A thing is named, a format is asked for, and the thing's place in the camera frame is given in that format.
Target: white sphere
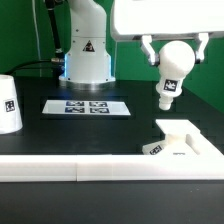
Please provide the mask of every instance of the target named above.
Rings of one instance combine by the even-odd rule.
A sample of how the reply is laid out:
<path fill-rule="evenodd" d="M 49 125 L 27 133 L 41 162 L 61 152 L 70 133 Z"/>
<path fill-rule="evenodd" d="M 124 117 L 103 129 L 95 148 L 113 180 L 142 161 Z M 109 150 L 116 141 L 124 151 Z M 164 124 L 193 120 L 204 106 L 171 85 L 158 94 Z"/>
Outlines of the white sphere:
<path fill-rule="evenodd" d="M 172 41 L 162 47 L 159 52 L 161 76 L 169 79 L 185 78 L 195 64 L 192 48 L 183 41 Z"/>

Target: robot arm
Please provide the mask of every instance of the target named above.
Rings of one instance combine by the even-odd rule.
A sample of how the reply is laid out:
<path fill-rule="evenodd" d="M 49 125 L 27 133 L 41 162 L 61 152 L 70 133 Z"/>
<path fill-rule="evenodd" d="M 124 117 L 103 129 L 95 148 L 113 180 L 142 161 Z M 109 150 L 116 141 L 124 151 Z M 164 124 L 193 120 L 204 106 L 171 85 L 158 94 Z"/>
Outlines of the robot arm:
<path fill-rule="evenodd" d="M 61 54 L 53 9 L 62 0 L 46 0 L 56 54 Z M 98 90 L 113 85 L 111 57 L 106 51 L 106 12 L 93 0 L 68 0 L 71 15 L 71 48 L 65 55 L 60 85 Z"/>
<path fill-rule="evenodd" d="M 209 38 L 224 37 L 223 7 L 223 1 L 114 0 L 111 35 L 116 41 L 140 41 L 149 64 L 158 66 L 160 109 L 170 109 L 173 97 L 182 92 L 184 78 L 194 64 L 204 61 Z M 195 40 L 197 49 L 172 41 L 156 53 L 150 45 L 152 41 L 186 39 Z"/>

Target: black cable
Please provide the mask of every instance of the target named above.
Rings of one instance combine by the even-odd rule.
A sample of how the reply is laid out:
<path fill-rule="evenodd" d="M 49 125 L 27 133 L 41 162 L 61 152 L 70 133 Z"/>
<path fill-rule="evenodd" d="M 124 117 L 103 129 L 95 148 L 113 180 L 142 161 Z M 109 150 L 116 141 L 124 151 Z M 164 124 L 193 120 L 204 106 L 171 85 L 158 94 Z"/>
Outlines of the black cable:
<path fill-rule="evenodd" d="M 40 64 L 40 63 L 49 63 L 51 62 L 51 60 L 39 60 L 39 61 L 29 61 L 29 62 L 25 62 L 25 63 L 22 63 L 22 64 L 19 64 L 17 66 L 15 66 L 14 68 L 10 69 L 9 71 L 6 71 L 6 72 L 2 72 L 2 74 L 6 74 L 6 75 L 10 75 L 12 74 L 14 71 L 24 67 L 24 66 L 27 66 L 27 65 L 33 65 L 33 64 Z"/>
<path fill-rule="evenodd" d="M 55 0 L 45 0 L 46 8 L 51 23 L 51 30 L 53 34 L 54 46 L 55 46 L 55 56 L 58 58 L 64 58 L 64 52 L 61 48 L 60 38 L 58 34 L 57 22 L 55 18 L 54 8 L 56 5 L 62 4 L 63 1 Z"/>

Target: warning label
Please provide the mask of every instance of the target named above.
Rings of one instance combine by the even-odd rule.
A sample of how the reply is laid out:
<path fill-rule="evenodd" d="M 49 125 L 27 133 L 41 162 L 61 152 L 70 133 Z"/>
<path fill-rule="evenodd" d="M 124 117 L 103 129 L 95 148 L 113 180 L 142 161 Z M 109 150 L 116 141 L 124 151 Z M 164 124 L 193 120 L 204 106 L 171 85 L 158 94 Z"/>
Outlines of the warning label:
<path fill-rule="evenodd" d="M 86 46 L 84 47 L 83 51 L 85 52 L 95 52 L 93 45 L 91 43 L 91 41 L 89 41 Z"/>

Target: cable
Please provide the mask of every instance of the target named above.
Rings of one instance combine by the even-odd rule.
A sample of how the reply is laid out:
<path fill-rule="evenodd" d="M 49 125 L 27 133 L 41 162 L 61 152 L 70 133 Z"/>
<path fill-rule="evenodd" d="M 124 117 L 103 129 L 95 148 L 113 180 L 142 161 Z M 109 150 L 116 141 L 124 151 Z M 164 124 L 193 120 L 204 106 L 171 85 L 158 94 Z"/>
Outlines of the cable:
<path fill-rule="evenodd" d="M 41 60 L 40 37 L 39 37 L 38 26 L 37 26 L 37 15 L 36 15 L 35 0 L 32 0 L 32 9 L 33 9 L 33 21 L 34 21 L 34 27 L 35 27 L 35 34 L 36 34 L 36 40 L 37 40 L 37 54 L 38 54 L 38 59 Z"/>
<path fill-rule="evenodd" d="M 16 70 L 18 70 L 18 69 L 20 69 L 20 68 L 22 68 L 24 66 L 33 65 L 33 64 L 40 64 L 40 63 L 51 63 L 51 60 L 39 60 L 39 61 L 29 61 L 29 62 L 25 62 L 25 63 L 22 63 L 22 64 L 19 64 L 19 65 L 15 66 L 14 68 L 10 69 L 7 72 L 3 72 L 2 74 L 10 75 L 14 71 L 16 71 Z"/>

